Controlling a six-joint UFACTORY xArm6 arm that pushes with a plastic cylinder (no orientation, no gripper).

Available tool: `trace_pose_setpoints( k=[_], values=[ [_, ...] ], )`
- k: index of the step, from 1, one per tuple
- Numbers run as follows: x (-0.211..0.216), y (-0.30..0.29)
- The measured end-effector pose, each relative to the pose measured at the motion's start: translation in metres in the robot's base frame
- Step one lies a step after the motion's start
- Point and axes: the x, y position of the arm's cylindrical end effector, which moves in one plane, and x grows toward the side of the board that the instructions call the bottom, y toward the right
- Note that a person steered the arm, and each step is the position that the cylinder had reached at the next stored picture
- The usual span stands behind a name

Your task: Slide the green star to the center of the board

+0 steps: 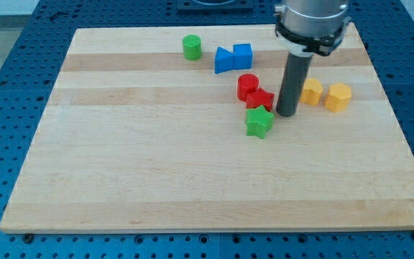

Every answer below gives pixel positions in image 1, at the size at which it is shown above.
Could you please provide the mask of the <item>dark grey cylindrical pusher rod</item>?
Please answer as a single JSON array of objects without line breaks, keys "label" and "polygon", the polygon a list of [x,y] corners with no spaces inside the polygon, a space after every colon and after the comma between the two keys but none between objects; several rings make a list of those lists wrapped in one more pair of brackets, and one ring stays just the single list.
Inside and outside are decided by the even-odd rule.
[{"label": "dark grey cylindrical pusher rod", "polygon": [[291,117],[296,113],[312,58],[313,54],[305,57],[288,54],[275,108],[280,116]]}]

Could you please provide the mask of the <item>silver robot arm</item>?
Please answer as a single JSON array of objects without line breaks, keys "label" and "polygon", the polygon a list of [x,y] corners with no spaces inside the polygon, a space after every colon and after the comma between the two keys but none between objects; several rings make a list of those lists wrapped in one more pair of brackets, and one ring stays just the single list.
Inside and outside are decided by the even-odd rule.
[{"label": "silver robot arm", "polygon": [[282,0],[275,5],[275,35],[288,51],[276,106],[280,116],[296,113],[312,57],[329,56],[342,43],[351,21],[348,7],[342,0]]}]

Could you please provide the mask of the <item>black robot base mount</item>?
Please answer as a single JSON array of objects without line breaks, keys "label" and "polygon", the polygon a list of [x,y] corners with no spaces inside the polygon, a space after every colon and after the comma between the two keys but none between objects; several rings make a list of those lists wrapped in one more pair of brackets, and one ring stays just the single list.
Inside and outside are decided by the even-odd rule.
[{"label": "black robot base mount", "polygon": [[176,0],[178,12],[222,12],[253,10],[252,0]]}]

